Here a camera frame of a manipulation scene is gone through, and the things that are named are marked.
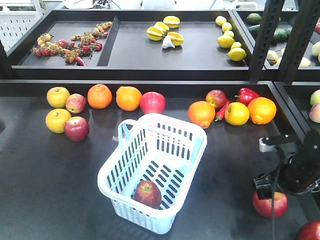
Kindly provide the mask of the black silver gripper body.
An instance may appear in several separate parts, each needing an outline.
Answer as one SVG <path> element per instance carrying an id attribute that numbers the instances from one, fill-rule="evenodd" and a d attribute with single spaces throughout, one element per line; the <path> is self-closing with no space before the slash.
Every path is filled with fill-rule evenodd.
<path id="1" fill-rule="evenodd" d="M 308 131 L 302 145 L 298 140 L 295 134 L 259 139 L 261 152 L 277 152 L 280 156 L 273 171 L 253 180 L 260 200 L 271 199 L 276 192 L 299 196 L 320 191 L 320 132 Z"/>

